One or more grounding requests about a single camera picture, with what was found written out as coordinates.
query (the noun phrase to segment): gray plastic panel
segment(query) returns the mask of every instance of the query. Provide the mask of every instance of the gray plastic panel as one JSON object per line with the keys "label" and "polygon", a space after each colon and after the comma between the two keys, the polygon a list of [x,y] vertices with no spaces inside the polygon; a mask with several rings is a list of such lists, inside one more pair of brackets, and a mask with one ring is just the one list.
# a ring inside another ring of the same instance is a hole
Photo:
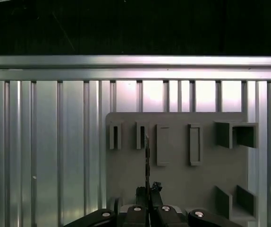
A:
{"label": "gray plastic panel", "polygon": [[[150,137],[150,184],[162,182],[164,204],[204,208],[231,220],[254,219],[248,212],[252,207],[256,211],[254,199],[250,204],[236,200],[238,185],[247,188],[247,147],[218,146],[216,137],[216,122],[242,125],[245,119],[243,113],[108,114],[107,133],[111,122],[124,122],[121,150],[106,150],[108,200],[124,195],[125,204],[134,204],[136,188],[145,185],[145,150],[139,146],[145,131]],[[218,188],[226,197],[218,199]]]}

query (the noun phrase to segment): bolt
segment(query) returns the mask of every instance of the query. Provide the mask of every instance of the bolt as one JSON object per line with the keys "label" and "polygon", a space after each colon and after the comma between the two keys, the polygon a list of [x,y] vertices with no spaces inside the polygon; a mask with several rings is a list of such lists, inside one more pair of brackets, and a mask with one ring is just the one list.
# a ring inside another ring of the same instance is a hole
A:
{"label": "bolt", "polygon": [[109,216],[110,216],[110,213],[102,213],[102,216],[103,216],[103,217],[109,217]]}
{"label": "bolt", "polygon": [[164,211],[169,211],[169,210],[170,210],[170,207],[163,206],[163,207],[162,207],[162,210],[164,210]]}
{"label": "bolt", "polygon": [[194,214],[200,218],[203,216],[203,213],[199,211],[195,212]]}

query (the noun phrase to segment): vertical slot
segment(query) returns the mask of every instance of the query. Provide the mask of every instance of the vertical slot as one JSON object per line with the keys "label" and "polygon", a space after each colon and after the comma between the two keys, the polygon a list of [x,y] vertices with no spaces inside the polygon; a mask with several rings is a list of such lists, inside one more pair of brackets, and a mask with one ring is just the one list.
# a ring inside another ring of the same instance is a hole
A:
{"label": "vertical slot", "polygon": [[136,149],[145,148],[145,134],[148,134],[148,122],[136,122]]}
{"label": "vertical slot", "polygon": [[145,127],[141,126],[141,148],[145,147]]}
{"label": "vertical slot", "polygon": [[115,126],[113,128],[114,132],[113,132],[113,140],[114,140],[114,148],[118,149],[118,127]]}
{"label": "vertical slot", "polygon": [[199,124],[189,125],[190,165],[200,166],[203,162],[203,129]]}
{"label": "vertical slot", "polygon": [[121,133],[121,122],[110,123],[110,149],[121,150],[122,144],[122,133]]}

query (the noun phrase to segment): corrugated metal panel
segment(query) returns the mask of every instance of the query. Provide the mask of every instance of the corrugated metal panel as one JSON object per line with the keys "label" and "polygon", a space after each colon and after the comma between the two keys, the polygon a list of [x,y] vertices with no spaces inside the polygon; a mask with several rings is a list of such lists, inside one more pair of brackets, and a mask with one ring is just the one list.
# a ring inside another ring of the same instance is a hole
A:
{"label": "corrugated metal panel", "polygon": [[128,57],[129,69],[114,69],[124,59],[81,58],[50,62],[62,69],[21,60],[23,70],[0,70],[0,227],[59,226],[106,206],[109,112],[190,111],[243,111],[259,122],[259,148],[248,152],[248,185],[259,196],[250,226],[271,226],[271,69],[258,68],[266,58],[228,58],[229,68],[204,58],[203,69],[194,58],[143,57],[142,69],[140,57]]}

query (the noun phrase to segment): vertical metal rib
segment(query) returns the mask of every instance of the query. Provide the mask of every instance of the vertical metal rib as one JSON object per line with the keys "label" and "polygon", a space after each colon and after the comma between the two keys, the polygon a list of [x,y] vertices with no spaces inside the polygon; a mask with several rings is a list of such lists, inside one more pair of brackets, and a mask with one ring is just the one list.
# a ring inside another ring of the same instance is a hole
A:
{"label": "vertical metal rib", "polygon": [[37,117],[36,117],[36,107],[37,107],[37,89],[36,83],[31,84],[31,225],[35,227],[37,225]]}
{"label": "vertical metal rib", "polygon": [[22,160],[22,227],[32,224],[32,175],[31,175],[31,82],[21,86],[21,160]]}
{"label": "vertical metal rib", "polygon": [[182,81],[178,81],[178,112],[182,112]]}
{"label": "vertical metal rib", "polygon": [[84,83],[84,213],[90,213],[89,204],[89,83]]}
{"label": "vertical metal rib", "polygon": [[59,88],[59,202],[66,225],[84,215],[84,83],[64,81]]}
{"label": "vertical metal rib", "polygon": [[58,226],[57,82],[37,81],[37,225]]}
{"label": "vertical metal rib", "polygon": [[169,112],[169,82],[163,82],[163,112]]}
{"label": "vertical metal rib", "polygon": [[110,81],[100,81],[100,195],[99,208],[106,208],[106,116],[110,112]]}
{"label": "vertical metal rib", "polygon": [[266,227],[267,226],[267,82],[259,81],[258,83],[258,114],[257,122],[259,123],[259,148],[257,150],[257,163],[258,163],[258,221],[256,226]]}
{"label": "vertical metal rib", "polygon": [[22,226],[22,169],[21,169],[21,82],[9,85],[9,177],[10,226]]}
{"label": "vertical metal rib", "polygon": [[[256,122],[258,89],[255,81],[248,81],[246,84],[246,118],[248,122]],[[257,149],[248,148],[248,189],[257,193],[258,190],[258,160]]]}
{"label": "vertical metal rib", "polygon": [[136,111],[143,112],[143,82],[137,81],[136,82]]}
{"label": "vertical metal rib", "polygon": [[268,82],[267,89],[267,100],[268,100],[268,155],[267,155],[267,227],[271,227],[271,82]]}
{"label": "vertical metal rib", "polygon": [[4,226],[10,224],[9,83],[4,84]]}
{"label": "vertical metal rib", "polygon": [[89,206],[99,208],[100,195],[100,89],[99,81],[89,81]]}
{"label": "vertical metal rib", "polygon": [[63,83],[57,83],[57,193],[58,226],[63,226]]}
{"label": "vertical metal rib", "polygon": [[117,111],[117,83],[115,81],[110,83],[110,111]]}
{"label": "vertical metal rib", "polygon": [[196,111],[195,81],[190,81],[190,112]]}
{"label": "vertical metal rib", "polygon": [[215,105],[216,105],[216,112],[222,112],[222,87],[221,81],[215,82]]}
{"label": "vertical metal rib", "polygon": [[242,83],[241,83],[241,100],[242,100],[241,110],[247,116],[247,112],[248,112],[248,90],[247,90],[247,82],[246,81],[242,81]]}

